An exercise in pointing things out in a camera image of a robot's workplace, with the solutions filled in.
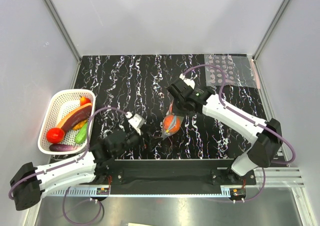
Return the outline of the clear zip bag blue zipper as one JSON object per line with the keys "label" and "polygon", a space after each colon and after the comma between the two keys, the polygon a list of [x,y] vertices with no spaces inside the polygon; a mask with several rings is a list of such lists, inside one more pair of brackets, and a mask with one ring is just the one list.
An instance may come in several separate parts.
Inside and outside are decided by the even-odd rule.
{"label": "clear zip bag blue zipper", "polygon": [[184,117],[178,116],[173,113],[174,102],[172,101],[169,105],[169,109],[162,121],[162,139],[166,139],[176,134],[183,123]]}

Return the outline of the orange pumpkin toy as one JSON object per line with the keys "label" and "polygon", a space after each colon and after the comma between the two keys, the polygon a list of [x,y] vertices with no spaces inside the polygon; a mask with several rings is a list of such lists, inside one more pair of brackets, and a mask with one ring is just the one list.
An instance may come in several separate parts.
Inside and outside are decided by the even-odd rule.
{"label": "orange pumpkin toy", "polygon": [[178,116],[169,114],[163,120],[163,134],[171,136],[177,133],[181,127],[181,120]]}

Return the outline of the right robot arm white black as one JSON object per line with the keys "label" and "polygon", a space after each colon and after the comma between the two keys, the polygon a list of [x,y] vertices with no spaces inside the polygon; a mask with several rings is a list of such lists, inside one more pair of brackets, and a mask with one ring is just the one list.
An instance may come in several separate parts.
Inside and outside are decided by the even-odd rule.
{"label": "right robot arm white black", "polygon": [[223,101],[207,86],[195,87],[195,82],[178,78],[167,87],[173,97],[170,113],[183,117],[200,114],[237,131],[251,147],[236,157],[227,171],[228,181],[239,184],[245,175],[256,168],[268,168],[283,144],[282,128],[278,120],[269,121],[250,115],[236,106]]}

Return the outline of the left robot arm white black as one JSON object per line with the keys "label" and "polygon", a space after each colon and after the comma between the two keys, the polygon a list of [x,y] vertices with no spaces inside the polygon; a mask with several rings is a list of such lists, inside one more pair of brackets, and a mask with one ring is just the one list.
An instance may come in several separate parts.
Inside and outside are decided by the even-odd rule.
{"label": "left robot arm white black", "polygon": [[93,181],[103,184],[108,179],[106,169],[116,158],[135,147],[152,151],[161,140],[149,132],[126,133],[117,129],[82,154],[46,165],[25,163],[10,180],[8,196],[14,201],[15,209],[23,211],[67,187]]}

